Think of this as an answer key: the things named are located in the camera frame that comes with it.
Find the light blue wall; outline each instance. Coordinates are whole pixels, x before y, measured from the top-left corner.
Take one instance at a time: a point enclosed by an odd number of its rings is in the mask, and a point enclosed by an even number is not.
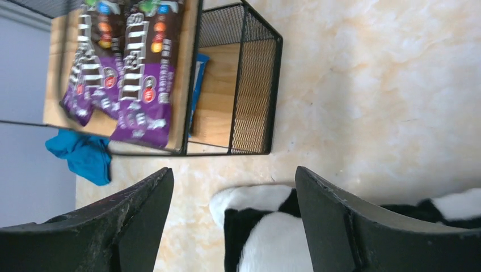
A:
[[[49,32],[0,16],[0,119],[41,123]],[[0,124],[0,227],[75,209],[75,175],[45,149],[48,127]]]

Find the white fur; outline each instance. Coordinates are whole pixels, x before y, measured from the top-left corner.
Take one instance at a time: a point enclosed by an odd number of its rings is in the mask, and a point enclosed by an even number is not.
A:
[[[481,215],[481,188],[448,194],[432,202],[447,220],[471,219]]]
[[[242,250],[239,272],[310,272],[313,265],[300,218],[283,212],[264,216]]]
[[[224,224],[224,211],[252,208],[277,211],[289,197],[292,187],[286,185],[257,185],[229,188],[218,192],[209,204],[210,213],[219,227]]]
[[[229,188],[211,199],[215,223],[223,227],[226,209],[277,211],[289,197],[286,185]],[[283,212],[264,216],[254,227],[242,250],[239,272],[313,271],[304,225],[300,218]]]

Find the black metal frame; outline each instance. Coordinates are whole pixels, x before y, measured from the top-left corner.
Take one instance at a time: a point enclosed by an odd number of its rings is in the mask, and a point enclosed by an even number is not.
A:
[[[297,168],[296,189],[314,271],[451,272],[481,267],[481,228],[450,227],[388,210],[305,167]]]
[[[173,191],[162,168],[45,223],[0,228],[0,271],[152,271]]]
[[[52,19],[54,16],[46,14],[45,12],[36,10],[35,8],[29,7],[29,5],[25,4],[21,0],[7,0],[8,2],[11,2],[13,4],[16,4],[20,7],[23,7],[25,9],[28,9],[32,12],[35,12],[39,15],[45,16],[49,19]],[[79,2],[80,0],[63,0],[64,9],[63,9],[63,14],[66,16],[69,16],[69,12],[76,9],[77,7],[74,6],[73,2]],[[247,3],[246,0],[240,0],[241,2],[239,3],[234,3],[230,5],[225,5],[225,6],[219,6],[215,8],[210,8],[207,10],[202,10],[203,6],[203,0],[199,0],[198,2],[198,7],[197,7],[197,22],[196,22],[196,34],[195,34],[195,39],[194,39],[194,45],[193,45],[193,52],[192,52],[192,62],[196,62],[197,54],[199,52],[199,39],[200,39],[200,29],[201,29],[201,21],[202,21],[202,15],[207,14],[209,12],[216,12],[220,11],[223,9],[228,9],[232,7],[238,7],[242,6],[243,7],[243,19],[242,19],[242,32],[241,32],[241,38],[240,38],[240,52],[239,52],[239,62],[238,62],[238,69],[237,69],[237,79],[235,83],[235,94],[234,94],[234,106],[233,106],[233,114],[232,114],[232,122],[231,122],[231,129],[230,129],[230,136],[229,136],[229,146],[216,146],[216,147],[222,147],[226,148],[227,151],[225,153],[222,152],[214,152],[214,153],[188,153],[187,146],[188,142],[192,143],[198,143],[195,141],[189,141],[188,137],[188,132],[190,128],[190,119],[191,119],[191,106],[192,106],[192,92],[188,92],[187,96],[187,107],[186,107],[186,113],[185,113],[185,121],[184,121],[184,133],[182,137],[182,146],[179,150],[172,150],[168,148],[160,148],[159,151],[165,151],[168,152],[166,154],[159,154],[156,152],[114,152],[112,150],[109,150],[108,152],[111,155],[117,155],[117,156],[139,156],[139,157],[185,157],[185,156],[226,156],[226,155],[266,155],[271,152],[271,147],[272,147],[272,138],[273,138],[273,129],[274,129],[274,117],[275,117],[275,111],[276,111],[276,101],[277,101],[277,89],[279,87],[279,74],[280,74],[280,63],[281,63],[281,56],[282,56],[282,44],[283,44],[283,39],[282,36],[251,6]],[[273,61],[273,71],[272,71],[272,82],[271,82],[271,87],[270,87],[270,99],[268,103],[268,110],[267,110],[267,117],[265,119],[265,131],[263,135],[263,148],[261,151],[255,152],[255,151],[249,151],[249,150],[241,150],[241,149],[236,149],[235,147],[233,148],[233,141],[234,141],[234,133],[235,133],[235,120],[236,120],[236,114],[237,114],[237,107],[238,107],[238,92],[239,92],[239,82],[241,81],[241,76],[242,76],[242,57],[243,57],[243,47],[244,44],[246,43],[246,27],[247,27],[247,17],[248,15],[252,15],[263,27],[265,27],[274,37],[274,40],[276,42],[275,46],[275,55],[274,55],[274,61]],[[69,20],[65,20],[65,25],[64,25],[64,31],[66,32],[68,29],[68,23]],[[63,36],[63,41],[62,41],[62,54],[60,56],[60,63],[64,62],[65,58],[65,46],[67,44],[66,42],[67,35]],[[62,65],[58,66],[58,86],[61,86],[61,68]],[[194,85],[194,80],[195,80],[195,65],[191,65],[191,72],[190,72],[190,79],[189,79],[189,90],[193,89]],[[61,90],[60,88],[57,90],[59,101],[61,98]],[[73,128],[74,122],[70,120],[69,118],[66,117],[67,122],[71,122],[71,128]],[[65,127],[56,127],[48,124],[36,124],[36,123],[29,123],[29,122],[16,122],[16,121],[11,121],[11,120],[0,120],[0,124],[12,124],[12,125],[24,125],[24,126],[39,126],[39,127],[50,127],[50,128],[62,128],[66,129]],[[215,146],[212,144],[206,144],[206,143],[198,143],[201,145],[206,145],[206,146]]]

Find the blue package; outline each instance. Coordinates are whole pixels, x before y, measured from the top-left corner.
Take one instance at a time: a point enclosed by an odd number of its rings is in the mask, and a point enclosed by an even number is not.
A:
[[[161,5],[161,6],[159,7],[158,13],[159,13],[159,14],[168,13],[168,5]]]
[[[197,102],[199,101],[200,87],[202,86],[202,79],[204,78],[205,65],[207,64],[208,60],[209,60],[209,56],[206,56],[203,54],[197,54],[196,74],[194,79],[194,90],[192,94],[191,124],[189,128],[192,127],[192,117],[194,116],[194,111],[197,106]]]

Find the floor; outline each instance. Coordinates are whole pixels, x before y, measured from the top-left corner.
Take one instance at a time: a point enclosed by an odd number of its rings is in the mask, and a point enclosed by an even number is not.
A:
[[[284,36],[272,154],[114,158],[110,185],[77,181],[81,207],[161,167],[174,170],[156,271],[223,271],[212,194],[292,182],[298,165],[376,203],[481,186],[481,2],[250,3]]]

